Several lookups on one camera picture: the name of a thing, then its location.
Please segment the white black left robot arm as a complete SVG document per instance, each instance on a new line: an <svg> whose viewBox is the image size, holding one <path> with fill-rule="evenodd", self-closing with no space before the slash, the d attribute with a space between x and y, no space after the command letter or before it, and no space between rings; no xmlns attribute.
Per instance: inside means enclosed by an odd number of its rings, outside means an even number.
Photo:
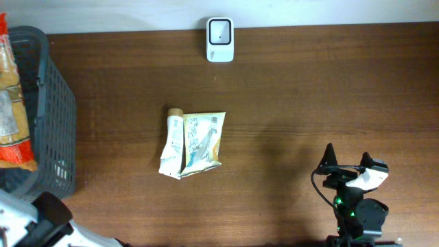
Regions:
<svg viewBox="0 0 439 247"><path fill-rule="evenodd" d="M26 202L1 191L1 247L124 247L116 238L76 224L72 212L55 195L44 192Z"/></svg>

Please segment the white tube brown cap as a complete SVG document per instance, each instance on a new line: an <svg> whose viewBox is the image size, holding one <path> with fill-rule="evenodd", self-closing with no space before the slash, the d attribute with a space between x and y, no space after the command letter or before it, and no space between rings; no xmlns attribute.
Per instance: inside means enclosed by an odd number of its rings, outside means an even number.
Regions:
<svg viewBox="0 0 439 247"><path fill-rule="evenodd" d="M160 174L180 180L183 147L183 111L179 108L170 108L167 117L167 139L158 171Z"/></svg>

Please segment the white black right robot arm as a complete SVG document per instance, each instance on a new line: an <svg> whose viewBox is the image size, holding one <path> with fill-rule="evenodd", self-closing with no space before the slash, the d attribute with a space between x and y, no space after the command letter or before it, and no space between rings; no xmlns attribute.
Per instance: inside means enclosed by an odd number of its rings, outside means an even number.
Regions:
<svg viewBox="0 0 439 247"><path fill-rule="evenodd" d="M324 245L398 246L396 242L380 242L382 226L389 207L364 195L378 188L388 177L388 165L362 154L358 165L339 165L333 145L311 173L311 184L318 195L333 209L337 219L337 236L330 235Z"/></svg>

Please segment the orange cracker package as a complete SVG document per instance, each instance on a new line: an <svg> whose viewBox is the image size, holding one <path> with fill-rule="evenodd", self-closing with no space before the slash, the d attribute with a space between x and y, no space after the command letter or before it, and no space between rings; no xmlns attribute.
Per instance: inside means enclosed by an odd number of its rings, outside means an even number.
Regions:
<svg viewBox="0 0 439 247"><path fill-rule="evenodd" d="M1 167L35 172L19 70L10 44L6 13L1 13Z"/></svg>

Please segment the cream snack bag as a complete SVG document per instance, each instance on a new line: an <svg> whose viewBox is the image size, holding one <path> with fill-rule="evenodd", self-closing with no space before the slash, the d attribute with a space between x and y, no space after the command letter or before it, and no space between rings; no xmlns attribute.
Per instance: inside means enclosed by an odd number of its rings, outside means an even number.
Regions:
<svg viewBox="0 0 439 247"><path fill-rule="evenodd" d="M219 150L226 113L191 113L183 115L185 167L180 177L187 177L219 167Z"/></svg>

